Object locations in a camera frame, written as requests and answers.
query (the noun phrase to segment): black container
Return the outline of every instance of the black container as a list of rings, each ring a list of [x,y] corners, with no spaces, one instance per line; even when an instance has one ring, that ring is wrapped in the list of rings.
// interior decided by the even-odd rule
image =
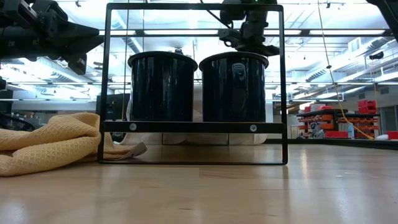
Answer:
[[[131,56],[131,121],[192,121],[193,73],[198,64],[171,52]]]
[[[268,64],[265,57],[249,52],[217,54],[200,62],[203,121],[265,122]]]

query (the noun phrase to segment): ceiling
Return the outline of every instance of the ceiling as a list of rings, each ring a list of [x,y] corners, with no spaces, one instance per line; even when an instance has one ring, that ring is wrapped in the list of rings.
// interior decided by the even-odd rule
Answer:
[[[122,0],[86,0],[79,1],[80,7],[77,6],[75,0],[60,0],[57,1],[60,7],[68,14],[70,21],[86,26],[95,27],[100,30],[104,30],[105,20],[105,9],[108,2],[127,2]],[[191,0],[152,0],[150,2],[189,2],[198,3],[199,1]],[[206,3],[220,3],[217,0],[205,0]],[[320,18],[318,15],[317,0],[279,0],[279,4],[284,7],[285,14],[285,28],[286,29],[320,29]],[[381,16],[379,10],[368,3],[365,0],[331,0],[330,7],[326,4],[326,1],[321,1],[321,15],[323,26],[325,29],[388,29],[388,26]],[[119,29],[123,28],[126,30],[147,30],[147,29],[223,29],[223,25],[215,20],[206,11],[114,11],[112,20],[116,20],[119,23]],[[268,29],[278,29],[278,16],[274,12],[268,14],[267,21],[269,23]],[[240,27],[241,21],[236,21],[234,27]],[[185,55],[194,58],[198,63],[204,58],[210,55],[234,51],[234,49],[226,47],[223,42],[219,41],[217,37],[130,37],[134,41],[134,45],[140,51],[174,51],[175,48],[181,48]],[[361,55],[349,55],[351,49],[349,49],[349,43],[356,39],[356,37],[327,37],[325,38],[326,49],[328,56],[333,58],[341,58],[342,55],[346,55],[346,60],[349,63],[345,63],[344,66],[336,67],[335,75],[338,79],[342,79],[349,75],[358,73],[369,66],[378,65],[388,60],[395,58],[395,52],[393,51],[395,45],[389,46],[387,49],[383,45],[386,52],[386,57],[378,61],[366,62],[364,54]],[[371,39],[362,39],[363,43],[367,43]],[[267,37],[265,44],[279,45],[278,37]],[[126,45],[126,42],[120,37],[111,38],[111,55],[109,58],[109,77],[114,82],[122,82],[124,76],[127,76],[129,80],[130,69],[126,66],[126,59],[130,55],[135,54],[134,50]],[[287,81],[288,82],[307,82],[306,79],[311,77],[311,71],[318,67],[323,66],[326,63],[325,48],[323,45],[323,39],[321,37],[286,37],[285,38],[285,51],[286,51],[286,69],[287,69]],[[96,70],[98,67],[95,62],[103,62],[103,45],[98,46],[88,54],[88,72],[82,77],[76,77],[77,80],[72,82],[100,82],[101,81],[101,70]],[[279,56],[269,57],[270,66],[266,70],[266,81],[267,82],[279,82]],[[197,71],[195,78],[200,79],[200,71]],[[40,75],[37,75],[32,79],[31,82],[39,82],[42,79]],[[18,82],[18,78],[14,76],[14,82]],[[21,77],[20,82],[26,82],[26,77]],[[330,82],[330,76],[325,75],[320,78],[316,78],[311,82]],[[11,88],[18,90],[18,85],[14,85]],[[42,88],[49,88],[49,91],[53,92],[53,89],[63,88],[62,86],[45,86]],[[87,95],[88,98],[94,99],[99,94],[99,87],[93,86],[89,88],[87,85],[77,86],[73,85],[71,88],[73,91],[82,92]],[[112,93],[114,90],[123,89],[123,85],[109,86],[109,92]],[[293,94],[300,94],[302,92],[321,90],[324,85],[294,85],[291,84],[288,91],[292,98]],[[30,89],[33,95],[37,96],[37,89]],[[278,95],[280,87],[278,85],[269,85],[267,87],[269,93]],[[70,98],[73,93],[69,93],[68,96],[63,98]],[[49,97],[48,95],[41,95],[39,97]]]

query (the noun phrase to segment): black metal frame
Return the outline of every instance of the black metal frame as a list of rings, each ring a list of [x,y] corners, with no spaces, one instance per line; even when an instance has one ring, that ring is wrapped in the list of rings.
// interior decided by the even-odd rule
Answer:
[[[280,41],[280,92],[282,104],[282,123],[191,123],[191,122],[143,122],[143,121],[105,121],[106,99],[109,70],[109,48],[111,38],[111,13],[113,10],[267,10],[279,13],[279,38],[285,39],[284,8],[281,5],[267,4],[170,4],[170,3],[109,3],[106,6],[105,39],[103,76],[101,85],[100,127],[101,142],[98,146],[97,161],[114,164],[178,164],[178,165],[286,165],[288,162],[287,150],[287,113],[286,113],[286,71],[285,71],[285,42]],[[280,162],[143,162],[143,161],[107,161],[104,160],[104,133],[105,132],[134,132],[134,133],[276,133],[282,134],[282,161]]]

